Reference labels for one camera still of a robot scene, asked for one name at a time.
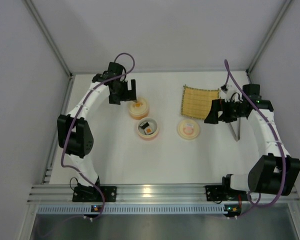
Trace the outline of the lid with orange knob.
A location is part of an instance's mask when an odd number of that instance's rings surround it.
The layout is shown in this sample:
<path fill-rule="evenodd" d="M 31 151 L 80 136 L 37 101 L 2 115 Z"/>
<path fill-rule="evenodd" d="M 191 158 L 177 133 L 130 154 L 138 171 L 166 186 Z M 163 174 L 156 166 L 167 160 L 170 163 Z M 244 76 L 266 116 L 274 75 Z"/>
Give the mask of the lid with orange knob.
<path fill-rule="evenodd" d="M 128 110 L 134 115 L 146 113 L 149 110 L 149 102 L 146 98 L 139 97 L 137 101 L 129 103 Z"/>

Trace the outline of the orange bowl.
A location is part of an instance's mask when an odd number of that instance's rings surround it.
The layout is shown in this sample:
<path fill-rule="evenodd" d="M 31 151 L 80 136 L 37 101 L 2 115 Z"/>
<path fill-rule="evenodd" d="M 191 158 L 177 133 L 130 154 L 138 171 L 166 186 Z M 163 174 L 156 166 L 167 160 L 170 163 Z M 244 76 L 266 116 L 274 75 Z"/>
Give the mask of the orange bowl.
<path fill-rule="evenodd" d="M 134 111 L 133 109 L 130 109 L 128 112 L 129 112 L 129 115 L 130 115 L 130 117 L 132 119 L 134 119 L 134 120 L 141 120 L 141 119 L 143 119 L 143 118 L 145 118 L 145 117 L 148 116 L 149 109 L 146 109 L 146 110 L 144 110 L 142 112 L 137 112 L 137 111 Z"/>

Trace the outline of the metal tongs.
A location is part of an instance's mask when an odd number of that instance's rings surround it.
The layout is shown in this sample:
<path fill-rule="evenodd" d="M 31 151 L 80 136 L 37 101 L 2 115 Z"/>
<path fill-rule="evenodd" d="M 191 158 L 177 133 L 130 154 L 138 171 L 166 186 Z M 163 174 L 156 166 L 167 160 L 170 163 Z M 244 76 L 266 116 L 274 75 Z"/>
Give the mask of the metal tongs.
<path fill-rule="evenodd" d="M 241 139 L 241 119 L 238 118 L 236 122 L 230 122 L 227 125 L 234 140 L 238 142 Z"/>

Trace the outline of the sushi roll dark centre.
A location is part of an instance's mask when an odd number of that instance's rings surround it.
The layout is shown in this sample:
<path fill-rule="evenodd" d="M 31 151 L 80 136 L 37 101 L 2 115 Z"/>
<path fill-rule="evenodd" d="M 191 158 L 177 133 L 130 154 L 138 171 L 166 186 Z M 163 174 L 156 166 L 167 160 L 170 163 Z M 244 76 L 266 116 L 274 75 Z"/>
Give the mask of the sushi roll dark centre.
<path fill-rule="evenodd" d="M 145 130 L 145 129 L 147 129 L 147 128 L 150 127 L 150 124 L 149 124 L 148 121 L 144 121 L 144 122 L 142 122 L 142 123 L 139 125 L 139 127 L 140 127 L 141 129 Z"/>

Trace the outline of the sushi roll orange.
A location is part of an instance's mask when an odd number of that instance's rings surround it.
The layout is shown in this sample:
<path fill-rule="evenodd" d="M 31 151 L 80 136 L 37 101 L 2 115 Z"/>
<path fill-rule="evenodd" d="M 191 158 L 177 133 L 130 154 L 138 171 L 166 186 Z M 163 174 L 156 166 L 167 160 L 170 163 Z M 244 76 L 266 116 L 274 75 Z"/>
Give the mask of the sushi roll orange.
<path fill-rule="evenodd" d="M 148 136 L 148 135 L 152 135 L 154 131 L 151 127 L 148 126 L 144 129 L 144 133 Z"/>

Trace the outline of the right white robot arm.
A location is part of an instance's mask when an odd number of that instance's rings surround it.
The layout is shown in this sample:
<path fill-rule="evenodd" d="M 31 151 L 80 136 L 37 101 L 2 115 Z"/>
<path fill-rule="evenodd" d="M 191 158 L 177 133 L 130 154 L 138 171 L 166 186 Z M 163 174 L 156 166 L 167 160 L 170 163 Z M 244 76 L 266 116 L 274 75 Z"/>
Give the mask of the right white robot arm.
<path fill-rule="evenodd" d="M 300 160 L 285 149 L 274 120 L 270 100 L 262 99 L 258 84 L 243 85 L 238 93 L 229 84 L 221 90 L 226 98 L 214 99 L 205 118 L 206 124 L 232 123 L 247 119 L 257 143 L 259 160 L 247 174 L 227 174 L 228 187 L 236 191 L 288 196 L 300 172 Z"/>

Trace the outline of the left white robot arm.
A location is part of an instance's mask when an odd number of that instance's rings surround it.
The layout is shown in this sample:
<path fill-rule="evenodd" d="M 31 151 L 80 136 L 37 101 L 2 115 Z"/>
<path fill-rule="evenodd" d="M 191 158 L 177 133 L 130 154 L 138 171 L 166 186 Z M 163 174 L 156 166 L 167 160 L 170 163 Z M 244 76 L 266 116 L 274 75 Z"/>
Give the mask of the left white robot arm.
<path fill-rule="evenodd" d="M 78 174 L 77 185 L 73 189 L 73 202 L 102 202 L 100 178 L 95 171 L 90 153 L 94 146 L 94 137 L 88 123 L 91 114 L 96 113 L 99 106 L 108 100 L 111 105 L 121 102 L 135 101 L 136 81 L 131 80 L 128 89 L 126 68 L 110 62 L 108 69 L 96 74 L 79 103 L 67 114 L 57 119 L 58 145 L 62 148 L 61 166 L 66 168 L 65 157 L 70 157 L 69 168 Z"/>

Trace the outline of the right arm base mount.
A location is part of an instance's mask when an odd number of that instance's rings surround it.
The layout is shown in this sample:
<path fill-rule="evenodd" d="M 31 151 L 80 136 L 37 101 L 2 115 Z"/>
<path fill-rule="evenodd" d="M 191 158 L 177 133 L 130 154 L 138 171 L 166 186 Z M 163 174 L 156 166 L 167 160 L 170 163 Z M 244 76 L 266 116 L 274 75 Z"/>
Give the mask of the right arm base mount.
<path fill-rule="evenodd" d="M 235 190 L 230 187 L 231 175 L 222 177 L 222 182 L 215 185 L 205 185 L 206 200 L 220 204 L 224 201 L 247 201 L 247 194 L 242 190 Z"/>

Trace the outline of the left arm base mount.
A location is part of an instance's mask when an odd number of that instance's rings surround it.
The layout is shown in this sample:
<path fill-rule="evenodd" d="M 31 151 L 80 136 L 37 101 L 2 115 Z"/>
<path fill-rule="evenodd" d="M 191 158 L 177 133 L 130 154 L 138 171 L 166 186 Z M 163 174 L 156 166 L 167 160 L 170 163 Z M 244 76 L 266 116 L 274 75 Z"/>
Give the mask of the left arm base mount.
<path fill-rule="evenodd" d="M 97 187 L 100 189 L 104 196 L 105 202 L 114 203 L 117 197 L 117 187 L 116 186 L 100 186 L 100 181 L 96 182 Z M 102 195 L 93 186 L 85 186 L 77 183 L 77 186 L 73 189 L 72 201 L 81 203 L 92 203 L 92 202 L 102 202 Z"/>

